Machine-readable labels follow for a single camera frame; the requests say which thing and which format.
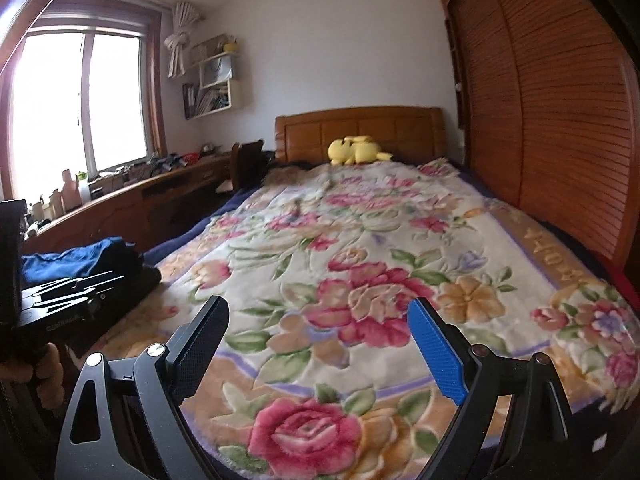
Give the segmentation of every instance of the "hand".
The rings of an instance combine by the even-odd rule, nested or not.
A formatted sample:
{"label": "hand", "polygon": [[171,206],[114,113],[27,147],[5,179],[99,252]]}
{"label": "hand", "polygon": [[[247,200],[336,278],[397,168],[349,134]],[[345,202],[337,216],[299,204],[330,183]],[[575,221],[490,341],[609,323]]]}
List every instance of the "hand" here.
{"label": "hand", "polygon": [[[60,364],[60,353],[53,344],[47,344],[47,353],[35,367],[36,377],[42,382],[36,388],[40,403],[45,410],[53,410],[62,404],[65,391],[62,389],[64,370]],[[28,383],[33,377],[33,367],[14,357],[0,364],[0,379],[14,383]]]}

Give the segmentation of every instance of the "wooden wardrobe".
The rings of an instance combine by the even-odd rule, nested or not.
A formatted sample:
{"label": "wooden wardrobe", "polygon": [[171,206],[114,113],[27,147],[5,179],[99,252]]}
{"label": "wooden wardrobe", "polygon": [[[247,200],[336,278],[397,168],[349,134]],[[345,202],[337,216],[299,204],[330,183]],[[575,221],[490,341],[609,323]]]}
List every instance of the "wooden wardrobe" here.
{"label": "wooden wardrobe", "polygon": [[624,266],[640,209],[638,73],[588,0],[442,0],[472,170]]}

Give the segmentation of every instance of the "tied curtain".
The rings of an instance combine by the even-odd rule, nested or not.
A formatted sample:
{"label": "tied curtain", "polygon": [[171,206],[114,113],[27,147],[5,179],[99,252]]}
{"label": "tied curtain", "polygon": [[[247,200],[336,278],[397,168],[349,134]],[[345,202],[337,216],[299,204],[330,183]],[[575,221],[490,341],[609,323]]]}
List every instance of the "tied curtain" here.
{"label": "tied curtain", "polygon": [[184,48],[189,44],[189,34],[193,24],[200,19],[200,13],[189,2],[175,4],[174,33],[164,40],[164,46],[171,51],[169,58],[169,77],[184,75]]}

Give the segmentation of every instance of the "blue gripper pad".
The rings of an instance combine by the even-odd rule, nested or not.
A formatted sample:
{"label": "blue gripper pad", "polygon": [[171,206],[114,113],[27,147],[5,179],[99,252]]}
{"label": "blue gripper pad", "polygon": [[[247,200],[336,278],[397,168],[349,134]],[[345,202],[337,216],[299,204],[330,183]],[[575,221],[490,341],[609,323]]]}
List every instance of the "blue gripper pad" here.
{"label": "blue gripper pad", "polygon": [[409,303],[407,321],[440,391],[460,406],[469,393],[464,380],[462,361],[420,301],[413,300]]}

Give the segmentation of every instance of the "wooden desk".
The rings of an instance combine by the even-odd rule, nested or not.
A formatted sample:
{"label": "wooden desk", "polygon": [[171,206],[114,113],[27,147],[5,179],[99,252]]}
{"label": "wooden desk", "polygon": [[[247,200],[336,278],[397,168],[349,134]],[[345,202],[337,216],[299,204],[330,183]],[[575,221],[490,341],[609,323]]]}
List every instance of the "wooden desk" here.
{"label": "wooden desk", "polygon": [[229,178],[229,154],[204,158],[93,200],[25,240],[22,254],[59,253],[121,236],[143,253],[186,232],[228,196],[215,189]]}

